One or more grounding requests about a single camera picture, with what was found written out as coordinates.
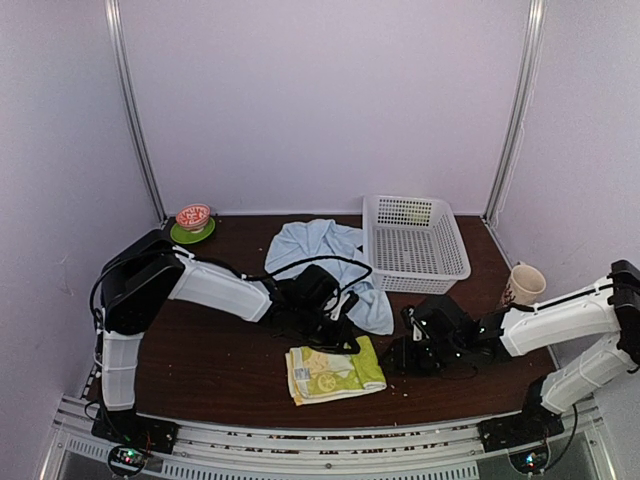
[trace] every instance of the green saucer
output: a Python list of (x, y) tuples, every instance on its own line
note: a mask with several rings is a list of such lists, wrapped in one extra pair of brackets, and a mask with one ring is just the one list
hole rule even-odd
[(201, 232), (191, 233), (188, 230), (185, 230), (177, 223), (171, 227), (171, 239), (179, 243), (181, 245), (191, 245), (193, 243), (198, 243), (207, 238), (209, 235), (213, 233), (216, 229), (216, 221), (212, 218), (207, 223), (207, 226)]

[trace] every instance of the aluminum frame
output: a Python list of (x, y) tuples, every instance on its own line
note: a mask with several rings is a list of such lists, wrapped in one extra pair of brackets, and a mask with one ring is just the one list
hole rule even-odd
[(116, 66), (118, 67), (118, 78), (120, 80), (120, 88), (124, 100), (125, 113), (127, 116), (127, 124), (133, 140), (133, 146), (142, 173), (142, 179), (147, 188), (147, 192), (153, 203), (156, 217), (159, 223), (167, 220), (167, 213), (160, 198), (160, 191), (156, 177), (149, 160), (149, 152), (147, 144), (142, 133), (142, 124), (140, 123), (140, 115), (133, 92), (133, 83), (131, 81), (131, 71), (129, 69), (129, 61), (127, 59), (127, 51), (124, 42), (124, 33), (122, 30), (122, 21), (120, 19), (120, 2), (119, 0), (105, 0), (105, 9), (107, 14), (107, 25), (109, 27), (109, 35), (113, 44), (113, 52), (115, 55)]
[[(38, 479), (57, 480), (67, 451), (98, 461), (106, 459), (113, 444), (91, 436), (92, 421), (84, 414), (87, 403), (62, 398)], [(578, 410), (578, 431), (589, 432), (594, 439), (590, 445), (600, 479), (615, 480), (605, 448), (606, 431), (595, 401), (590, 397), (579, 402)], [(88, 413), (95, 415), (96, 407), (89, 407)], [(449, 472), (455, 480), (473, 480), (477, 478), (475, 462), (508, 453), (484, 452), (477, 423), (487, 418), (495, 416), (359, 429), (248, 428), (174, 419), (180, 428), (173, 454), (154, 454), (145, 472), (177, 480), (410, 479), (429, 478), (428, 474), (439, 479), (446, 478), (446, 473), (440, 476), (439, 472)], [(573, 427), (572, 413), (563, 421), (563, 435), (568, 436)]]
[(529, 5), (529, 21), (525, 33), (520, 73), (513, 100), (511, 117), (505, 136), (498, 171), (491, 189), (489, 202), (484, 214), (485, 221), (495, 226), (500, 210), (500, 203), (506, 193), (509, 173), (515, 163), (522, 139), (522, 123), (527, 105), (533, 91), (533, 81), (537, 72), (538, 60), (542, 44), (542, 27), (547, 10), (546, 0), (531, 0)]

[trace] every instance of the metal pole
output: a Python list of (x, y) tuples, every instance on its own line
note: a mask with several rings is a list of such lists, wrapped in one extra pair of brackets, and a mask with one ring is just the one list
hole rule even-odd
[(109, 26), (109, 34), (111, 35), (111, 43), (113, 44), (113, 52), (115, 54), (116, 65), (118, 67), (118, 76), (120, 79), (120, 88), (122, 90), (125, 112), (127, 115), (127, 123), (131, 132), (131, 139), (140, 165), (140, 171), (144, 180), (147, 192), (151, 197), (153, 208), (155, 209), (158, 222), (162, 223), (167, 219), (158, 184), (151, 168), (149, 160), (149, 152), (142, 134), (142, 125), (140, 123), (140, 115), (136, 105), (136, 99), (133, 93), (133, 83), (131, 82), (131, 73), (129, 63), (127, 61), (127, 53), (124, 43), (124, 34), (122, 31), (122, 22), (120, 20), (120, 3), (119, 0), (105, 0), (107, 13), (107, 25)]
[(520, 64), (520, 74), (518, 76), (513, 108), (511, 110), (511, 118), (509, 119), (507, 135), (502, 147), (500, 164), (498, 165), (489, 203), (487, 204), (487, 209), (484, 214), (485, 221), (489, 225), (494, 225), (497, 219), (500, 200), (504, 188), (507, 186), (509, 171), (517, 154), (522, 121), (531, 94), (537, 59), (540, 53), (542, 24), (544, 22), (545, 11), (546, 0), (531, 0), (529, 5), (529, 22), (525, 33), (522, 62)]

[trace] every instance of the white mug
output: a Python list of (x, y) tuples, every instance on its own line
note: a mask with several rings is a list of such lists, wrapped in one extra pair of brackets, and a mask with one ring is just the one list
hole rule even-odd
[(507, 286), (502, 292), (500, 306), (510, 303), (533, 305), (536, 298), (547, 288), (547, 281), (539, 270), (520, 263), (511, 270)]

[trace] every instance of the light blue towel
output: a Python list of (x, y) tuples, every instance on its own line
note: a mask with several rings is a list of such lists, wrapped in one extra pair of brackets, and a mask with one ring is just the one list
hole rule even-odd
[[(316, 255), (340, 255), (365, 262), (362, 245), (362, 230), (338, 225), (334, 220), (313, 220), (309, 223), (287, 223), (278, 235), (273, 237), (265, 269), (273, 272), (289, 263)], [(362, 267), (339, 260), (320, 260), (320, 265), (338, 279), (341, 286), (355, 280), (364, 271)], [(299, 265), (278, 275), (277, 278), (291, 278), (302, 273), (308, 266)], [(349, 312), (349, 318), (363, 330), (377, 335), (393, 333), (393, 313), (386, 293), (373, 288), (371, 277), (355, 284), (353, 290), (360, 301)]]

